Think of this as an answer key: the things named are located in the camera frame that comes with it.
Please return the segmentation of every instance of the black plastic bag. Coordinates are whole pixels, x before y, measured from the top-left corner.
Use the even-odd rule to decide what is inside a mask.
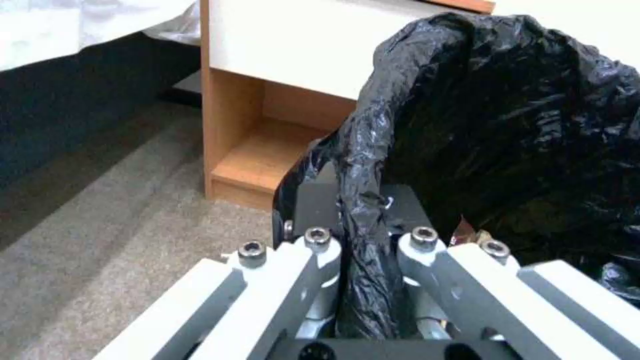
[[[525,265],[637,261],[639,89],[632,67],[528,16],[415,21],[378,46],[356,110],[283,180],[275,245],[296,187],[333,161],[348,262],[339,337],[412,332],[383,182],[410,185],[445,241],[464,215]]]

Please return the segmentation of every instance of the white drawer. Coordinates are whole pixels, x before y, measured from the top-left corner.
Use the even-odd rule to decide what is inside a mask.
[[[209,11],[211,67],[357,99],[378,44],[452,10],[411,0],[210,0]]]

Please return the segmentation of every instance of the hex socket bolt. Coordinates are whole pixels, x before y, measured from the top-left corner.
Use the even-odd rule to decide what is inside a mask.
[[[267,261],[267,251],[259,241],[248,241],[238,249],[240,265],[247,268],[258,268]]]
[[[428,226],[416,226],[411,231],[411,245],[420,251],[431,252],[438,243],[438,233]]]
[[[511,250],[509,250],[509,247],[505,243],[494,239],[481,242],[480,249],[489,254],[493,259],[496,259],[496,261],[502,265],[507,264],[509,255],[511,255]]]
[[[330,241],[331,234],[325,227],[309,227],[305,231],[305,245],[314,252],[325,252]]]
[[[284,240],[289,241],[293,239],[293,220],[287,220],[284,222],[282,225],[282,232]]]

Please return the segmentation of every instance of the dark bed skirt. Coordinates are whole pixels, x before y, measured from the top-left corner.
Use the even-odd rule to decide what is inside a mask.
[[[0,189],[200,67],[200,48],[142,33],[0,72]]]

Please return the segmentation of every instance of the carpet floor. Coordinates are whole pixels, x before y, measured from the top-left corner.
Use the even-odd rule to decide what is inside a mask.
[[[0,357],[90,359],[199,259],[271,244],[202,178],[200,110],[157,102],[0,192]]]

